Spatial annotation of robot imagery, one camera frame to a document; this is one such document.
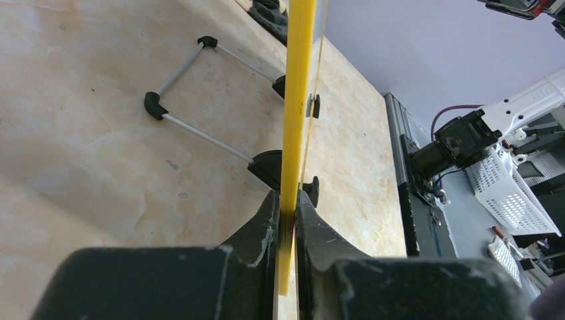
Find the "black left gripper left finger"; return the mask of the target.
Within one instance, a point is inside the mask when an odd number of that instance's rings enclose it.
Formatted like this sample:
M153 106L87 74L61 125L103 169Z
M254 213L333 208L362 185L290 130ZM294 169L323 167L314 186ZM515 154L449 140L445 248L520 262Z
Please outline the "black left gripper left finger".
M279 193L210 247L90 247L60 264L33 319L276 319Z

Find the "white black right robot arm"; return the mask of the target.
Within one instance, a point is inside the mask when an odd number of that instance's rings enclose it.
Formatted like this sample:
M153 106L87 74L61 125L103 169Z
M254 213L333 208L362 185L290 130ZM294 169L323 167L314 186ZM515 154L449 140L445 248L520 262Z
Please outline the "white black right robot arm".
M564 67L504 100L483 105L446 123L435 140L410 156L424 179L450 167L465 169L486 157L486 151L515 130L564 105Z

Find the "white whiteboard yellow rim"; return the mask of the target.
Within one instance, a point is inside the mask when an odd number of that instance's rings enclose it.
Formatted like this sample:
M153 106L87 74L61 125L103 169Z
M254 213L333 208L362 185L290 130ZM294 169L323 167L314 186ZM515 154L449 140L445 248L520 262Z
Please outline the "white whiteboard yellow rim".
M320 60L326 30L328 1L290 1L286 46L284 129L280 215L277 251L277 288L274 293L277 319L288 312L287 295L296 283L294 271L294 221L309 144L304 128L306 112L313 111L318 91Z

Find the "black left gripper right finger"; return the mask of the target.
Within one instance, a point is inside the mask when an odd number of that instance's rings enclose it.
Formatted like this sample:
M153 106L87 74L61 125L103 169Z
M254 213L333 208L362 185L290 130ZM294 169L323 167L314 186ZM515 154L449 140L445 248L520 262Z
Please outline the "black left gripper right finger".
M378 258L334 230L298 194L299 319L527 319L516 282L485 259Z

